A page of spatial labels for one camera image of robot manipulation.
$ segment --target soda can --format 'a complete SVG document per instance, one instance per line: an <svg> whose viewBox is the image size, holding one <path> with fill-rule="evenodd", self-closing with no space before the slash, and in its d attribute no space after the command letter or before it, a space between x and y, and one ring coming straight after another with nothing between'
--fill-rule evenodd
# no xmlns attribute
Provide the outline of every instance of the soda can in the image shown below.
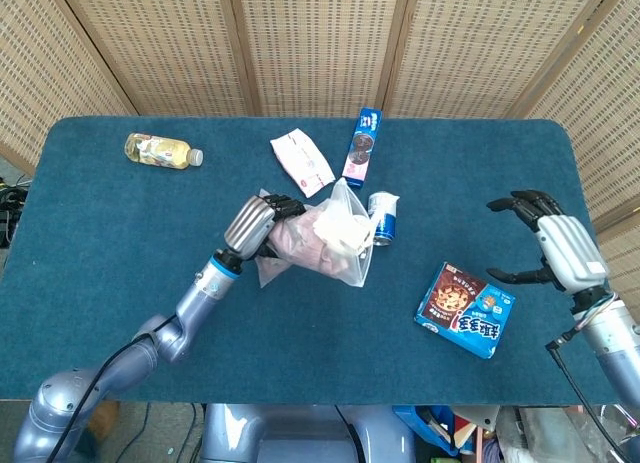
<svg viewBox="0 0 640 463"><path fill-rule="evenodd" d="M378 191L369 197L369 218L378 222L373 237L376 246L387 246L396 236L396 195Z"/></svg>

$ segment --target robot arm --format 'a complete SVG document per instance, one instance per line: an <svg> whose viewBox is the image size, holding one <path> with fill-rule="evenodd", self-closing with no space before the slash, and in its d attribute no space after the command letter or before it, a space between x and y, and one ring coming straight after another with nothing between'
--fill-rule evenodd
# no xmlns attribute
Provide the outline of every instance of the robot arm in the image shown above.
<svg viewBox="0 0 640 463"><path fill-rule="evenodd" d="M52 452L61 439L55 461L66 460L100 401L141 383L155 370L158 356L169 363L184 358L207 316L240 276L242 263L257 253L275 222L304 211L302 203L286 196L251 197L224 234L227 248L217 250L196 273L175 316L149 319L135 344L118 354L99 376L97 369L73 370L42 383L18 434L14 461L53 461ZM72 417L71 429L61 438Z"/></svg>
<svg viewBox="0 0 640 463"><path fill-rule="evenodd" d="M582 332L622 402L640 408L640 326L618 295L605 288L609 270L600 251L580 221L565 215L548 194L527 190L511 195L487 206L492 211L512 210L534 232L544 254L542 268L487 272L511 284L551 282L571 295L575 327L550 343L551 349ZM630 439L626 447L632 460L640 461L640 437Z"/></svg>

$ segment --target plastic bottle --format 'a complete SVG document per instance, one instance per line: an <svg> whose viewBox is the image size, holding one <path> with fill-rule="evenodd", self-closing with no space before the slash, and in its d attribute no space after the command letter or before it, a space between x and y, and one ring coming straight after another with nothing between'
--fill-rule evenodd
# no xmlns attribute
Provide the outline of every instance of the plastic bottle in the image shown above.
<svg viewBox="0 0 640 463"><path fill-rule="evenodd" d="M202 150L192 149L186 141L161 136L131 133L124 145L131 161L146 165L164 166L182 170L202 164Z"/></svg>

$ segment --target table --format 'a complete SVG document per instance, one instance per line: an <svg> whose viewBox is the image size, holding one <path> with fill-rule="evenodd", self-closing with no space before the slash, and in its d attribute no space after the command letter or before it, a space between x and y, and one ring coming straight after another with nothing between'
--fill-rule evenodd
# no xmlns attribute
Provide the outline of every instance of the table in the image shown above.
<svg viewBox="0 0 640 463"><path fill-rule="evenodd" d="M0 285L0 398L98 366L156 313L170 315L247 198L303 199L269 140L301 128L339 175L353 119L79 117L51 129ZM183 171L129 161L131 132L204 151ZM475 275L539 267L531 232L485 203L512 189L588 215L571 145L545 120L382 120L359 196L400 196L397 238L376 248L364 288L292 268L260 289L255 264L201 329L190 358L160 363L125 399L225 403L576 403L544 344L572 325L550 285L517 297L495 356L482 360L413 321L443 260ZM325 188L308 202L327 198ZM594 402L614 401L577 338L566 360Z"/></svg>

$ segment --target plastic bag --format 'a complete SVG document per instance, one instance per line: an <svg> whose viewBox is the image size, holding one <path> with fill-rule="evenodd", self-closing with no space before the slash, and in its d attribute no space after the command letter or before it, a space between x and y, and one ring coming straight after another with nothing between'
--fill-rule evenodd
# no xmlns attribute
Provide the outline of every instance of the plastic bag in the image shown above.
<svg viewBox="0 0 640 463"><path fill-rule="evenodd" d="M256 258L260 286L293 264L362 287L371 263L374 231L362 203L341 178L329 199L274 226L268 245L278 258Z"/></svg>

